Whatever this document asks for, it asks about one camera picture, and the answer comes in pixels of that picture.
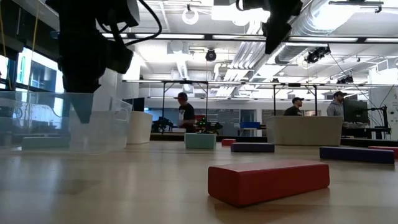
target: teal block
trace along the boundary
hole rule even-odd
[[[69,147],[70,138],[61,137],[24,137],[22,139],[22,150]]]
[[[215,149],[216,134],[185,133],[186,149]]]

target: black t-shirt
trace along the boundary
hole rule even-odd
[[[303,116],[303,114],[297,107],[292,106],[285,110],[284,116]]]
[[[182,105],[178,110],[180,113],[180,120],[188,121],[195,119],[195,110],[191,104],[187,103],[186,105]],[[185,128],[188,133],[195,132],[195,127],[193,127],[192,124],[185,124],[183,128]]]

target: man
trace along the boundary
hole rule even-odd
[[[343,102],[344,96],[347,95],[341,91],[337,91],[333,94],[333,101],[330,103],[328,109],[326,110],[328,116],[344,116]]]
[[[188,96],[186,93],[179,93],[177,97],[179,108],[180,128],[185,128],[187,133],[194,133],[193,126],[197,121],[195,120],[195,112],[193,106],[188,103]]]
[[[300,111],[300,107],[303,106],[303,100],[304,98],[295,97],[292,100],[293,106],[285,110],[284,116],[303,116]]]

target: clear plastic bin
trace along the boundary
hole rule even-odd
[[[124,149],[132,105],[93,94],[0,92],[0,152],[98,154]]]

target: yellow cable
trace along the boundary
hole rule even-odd
[[[4,37],[4,27],[3,27],[3,24],[2,24],[1,4],[0,4],[0,27],[1,27],[2,50],[4,52],[4,56],[7,58],[6,39]],[[6,74],[6,77],[8,79],[8,86],[9,86],[10,90],[12,90],[10,76]]]
[[[33,53],[35,52],[35,45],[36,45],[36,32],[37,32],[37,22],[39,21],[39,0],[37,0],[37,5],[36,5],[36,22],[35,22],[35,30],[33,32],[33,45],[32,45],[32,58],[31,61],[33,61]],[[27,91],[29,92],[29,87],[30,87],[30,83],[32,82],[32,62],[30,63],[30,70],[29,70],[29,81],[27,84]]]

